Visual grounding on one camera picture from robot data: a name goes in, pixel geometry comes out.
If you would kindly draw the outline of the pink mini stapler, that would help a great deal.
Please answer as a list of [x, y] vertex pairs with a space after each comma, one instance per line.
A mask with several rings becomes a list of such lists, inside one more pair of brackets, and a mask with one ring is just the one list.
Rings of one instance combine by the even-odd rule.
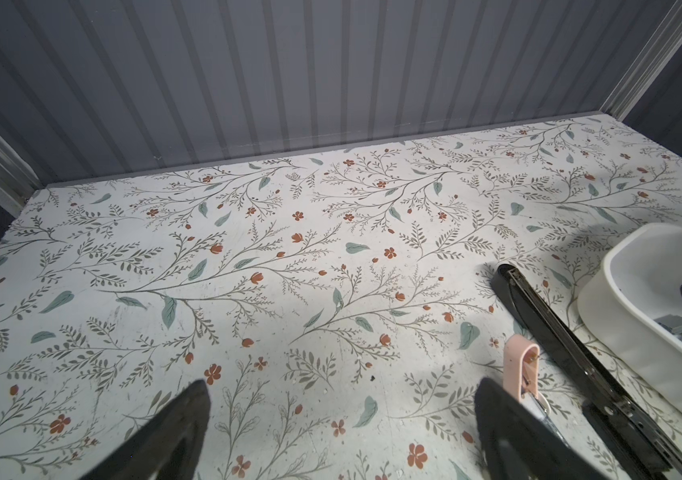
[[560, 440], [565, 437], [550, 418], [551, 406], [539, 389], [541, 348], [523, 335], [515, 334], [504, 346], [503, 388]]

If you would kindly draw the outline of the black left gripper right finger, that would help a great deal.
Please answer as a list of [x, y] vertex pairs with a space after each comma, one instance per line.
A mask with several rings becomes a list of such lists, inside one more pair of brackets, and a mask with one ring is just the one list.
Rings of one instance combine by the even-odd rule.
[[490, 479], [604, 477], [496, 381], [482, 379], [474, 403], [480, 444]]

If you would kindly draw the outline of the white oval plastic tray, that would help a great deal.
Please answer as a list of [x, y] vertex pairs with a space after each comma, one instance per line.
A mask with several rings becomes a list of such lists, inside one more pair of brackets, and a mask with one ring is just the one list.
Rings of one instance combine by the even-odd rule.
[[682, 227], [644, 225], [604, 257], [578, 296], [587, 329], [682, 413]]

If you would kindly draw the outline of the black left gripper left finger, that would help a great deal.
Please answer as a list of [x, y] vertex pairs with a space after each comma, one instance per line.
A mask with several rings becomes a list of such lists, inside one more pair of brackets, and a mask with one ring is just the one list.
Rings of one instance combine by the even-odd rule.
[[193, 478], [208, 429], [210, 409], [206, 382], [192, 382], [135, 435], [83, 477]]

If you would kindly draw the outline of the grey staple strip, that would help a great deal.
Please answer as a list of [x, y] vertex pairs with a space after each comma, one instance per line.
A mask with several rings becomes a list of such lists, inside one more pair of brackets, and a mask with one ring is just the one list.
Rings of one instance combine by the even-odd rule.
[[656, 322], [672, 335], [682, 335], [682, 317], [679, 315], [665, 315], [657, 318]]

